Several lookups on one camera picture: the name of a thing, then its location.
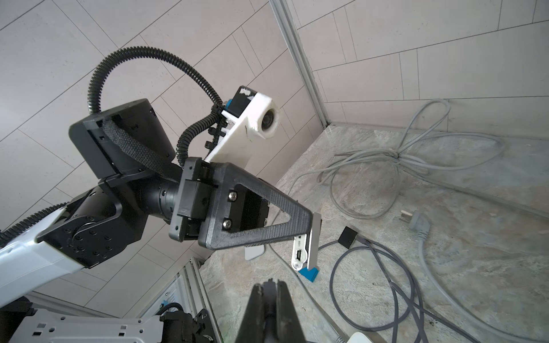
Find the small black square device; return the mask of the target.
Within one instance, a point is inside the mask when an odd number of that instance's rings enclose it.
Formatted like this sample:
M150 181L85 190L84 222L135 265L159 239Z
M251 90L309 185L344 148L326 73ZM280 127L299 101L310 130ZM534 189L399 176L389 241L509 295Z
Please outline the small black square device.
M339 236L337 242L347 250L349 250L357 239L358 231L351 227L345 227Z

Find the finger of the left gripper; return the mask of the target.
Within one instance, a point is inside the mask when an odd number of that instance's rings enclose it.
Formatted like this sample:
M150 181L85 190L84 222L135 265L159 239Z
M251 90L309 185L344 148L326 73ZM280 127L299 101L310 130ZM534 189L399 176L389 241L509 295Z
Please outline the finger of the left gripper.
M209 250L291 240L313 227L313 213L231 163L212 163L213 189L198 243Z

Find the white power strip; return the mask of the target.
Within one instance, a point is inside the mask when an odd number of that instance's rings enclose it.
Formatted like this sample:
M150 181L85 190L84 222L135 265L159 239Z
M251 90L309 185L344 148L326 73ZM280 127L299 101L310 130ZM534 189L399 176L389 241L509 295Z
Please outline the white power strip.
M347 343L373 343L373 341L367 335L355 332L349 337Z

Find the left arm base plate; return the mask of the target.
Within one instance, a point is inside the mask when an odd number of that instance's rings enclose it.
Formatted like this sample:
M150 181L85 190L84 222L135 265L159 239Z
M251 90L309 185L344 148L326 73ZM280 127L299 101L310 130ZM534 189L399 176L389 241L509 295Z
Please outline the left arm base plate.
M218 342L207 310L192 315L177 302L151 317L77 317L36 309L26 297L1 308L2 342Z

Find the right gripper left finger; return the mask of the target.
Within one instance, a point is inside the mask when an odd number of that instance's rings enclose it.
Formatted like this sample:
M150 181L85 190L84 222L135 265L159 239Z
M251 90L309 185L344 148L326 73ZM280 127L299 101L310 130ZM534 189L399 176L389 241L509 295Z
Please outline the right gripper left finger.
M268 282L253 286L235 342L264 342L267 289Z

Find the blue mp3 player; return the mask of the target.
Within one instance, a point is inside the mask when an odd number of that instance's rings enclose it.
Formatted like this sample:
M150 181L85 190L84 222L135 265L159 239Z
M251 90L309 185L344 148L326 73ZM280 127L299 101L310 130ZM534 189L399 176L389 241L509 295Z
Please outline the blue mp3 player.
M309 280L310 282L314 282L317 275L319 273L319 269L317 267L313 267L310 270L307 267L303 267L299 274L301 274L306 280Z

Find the small silver mp3 player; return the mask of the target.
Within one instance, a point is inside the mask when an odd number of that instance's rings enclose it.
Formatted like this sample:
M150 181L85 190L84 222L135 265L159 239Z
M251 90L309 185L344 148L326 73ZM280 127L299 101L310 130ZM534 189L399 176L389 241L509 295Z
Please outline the small silver mp3 player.
M317 267L321 227L321 214L314 213L311 229L307 234L294 238L291 266L296 272L303 269L312 270Z

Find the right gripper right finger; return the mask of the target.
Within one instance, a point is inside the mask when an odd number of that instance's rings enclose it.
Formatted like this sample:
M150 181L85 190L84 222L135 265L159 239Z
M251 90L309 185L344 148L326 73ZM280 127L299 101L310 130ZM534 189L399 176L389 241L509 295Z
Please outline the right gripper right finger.
M270 342L306 341L287 284L270 280Z

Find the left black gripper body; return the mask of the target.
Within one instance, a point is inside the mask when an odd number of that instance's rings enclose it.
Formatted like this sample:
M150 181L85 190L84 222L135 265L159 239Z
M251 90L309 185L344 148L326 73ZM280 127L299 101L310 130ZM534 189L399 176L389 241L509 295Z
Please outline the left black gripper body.
M174 198L169 236L183 242L198 240L210 220L219 214L222 232L238 233L263 228L269 202L237 181L254 177L232 163L208 163L190 157L184 162L179 188Z

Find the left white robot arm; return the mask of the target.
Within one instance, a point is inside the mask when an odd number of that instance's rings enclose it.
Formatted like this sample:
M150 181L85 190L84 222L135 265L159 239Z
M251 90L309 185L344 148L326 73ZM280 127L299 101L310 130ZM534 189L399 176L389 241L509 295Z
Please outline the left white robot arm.
M173 65L212 101L210 113L186 128L176 146L148 100L101 108L108 76L133 59ZM279 126L270 97L241 86L222 101L183 59L154 47L127 47L94 70L87 106L89 116L71 125L69 138L99 183L1 233L2 305L118 255L142 238L150 217L170 226L172 240L209 250L290 240L291 267L316 267L320 217L245 170Z

